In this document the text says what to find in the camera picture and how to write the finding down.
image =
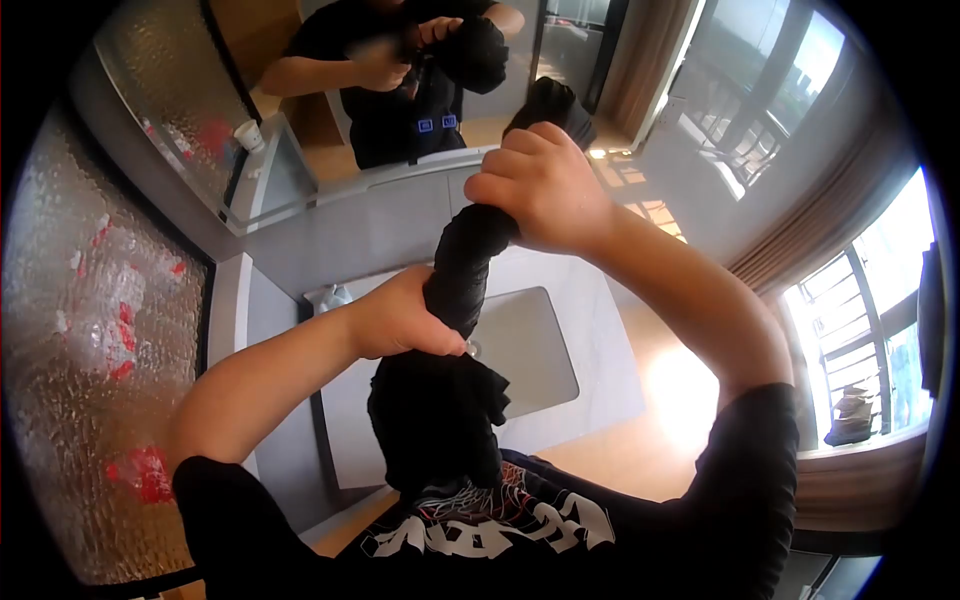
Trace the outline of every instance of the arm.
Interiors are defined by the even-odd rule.
[[[361,299],[314,317],[217,363],[180,404],[170,470],[190,456],[239,463],[303,399],[358,358],[411,348],[462,354],[464,340],[426,311],[428,267],[393,277]]]
[[[260,89],[270,96],[302,96],[359,85],[373,91],[390,91],[403,83],[409,64],[397,63],[387,44],[373,44],[356,60],[313,60],[283,57],[260,79]]]
[[[464,187],[499,206],[525,242],[575,253],[630,288],[720,380],[718,410],[765,383],[792,383],[783,334],[739,279],[603,192],[558,127],[514,130]]]
[[[510,39],[523,29],[523,13],[514,7],[497,3],[488,8],[483,15],[493,21],[506,39]]]
[[[425,46],[432,44],[435,41],[446,38],[448,33],[457,31],[460,24],[464,22],[463,17],[470,13],[469,7],[467,7],[466,11],[454,10],[453,13],[459,13],[461,16],[438,16],[437,18],[430,19],[426,23],[421,23],[420,45]],[[523,29],[523,23],[525,21],[522,12],[514,7],[500,3],[489,7],[480,16],[492,21],[493,25],[503,34],[504,39],[510,39],[518,34],[520,30]]]
[[[260,78],[263,93],[283,98],[358,84],[356,68],[351,60],[313,60],[305,57],[276,60]]]

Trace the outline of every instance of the printed graphic on shirt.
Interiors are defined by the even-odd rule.
[[[371,557],[391,556],[404,543],[443,554],[494,558],[512,547],[512,534],[545,544],[556,553],[582,544],[614,543],[606,511],[569,490],[556,492],[535,473],[504,461],[503,484],[480,489],[428,488],[400,523],[375,523],[360,536]]]

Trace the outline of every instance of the white sink basin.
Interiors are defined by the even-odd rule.
[[[488,297],[470,336],[474,358],[510,380],[507,419],[580,394],[550,296],[531,287]]]

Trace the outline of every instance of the sky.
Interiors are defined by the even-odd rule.
[[[780,33],[789,0],[720,0],[714,16],[732,32],[768,56]],[[840,56],[844,36],[818,12],[810,19],[794,64],[810,78],[810,92],[820,91]]]

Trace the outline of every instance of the hand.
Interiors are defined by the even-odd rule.
[[[460,27],[463,22],[464,19],[459,17],[438,16],[435,19],[430,19],[426,23],[421,23],[419,46],[423,47],[444,39],[447,34],[452,34],[457,31],[457,28]]]
[[[396,61],[396,46],[381,40],[368,44],[351,57],[357,85],[372,91],[391,91],[403,83],[409,64]]]
[[[373,360],[411,349],[454,356],[466,351],[460,334],[426,310],[423,284],[431,273],[424,265],[411,267],[338,309],[349,314],[357,355]]]
[[[587,158],[552,123],[507,133],[464,194],[501,208],[516,219],[525,245],[550,252],[589,255],[615,216]]]

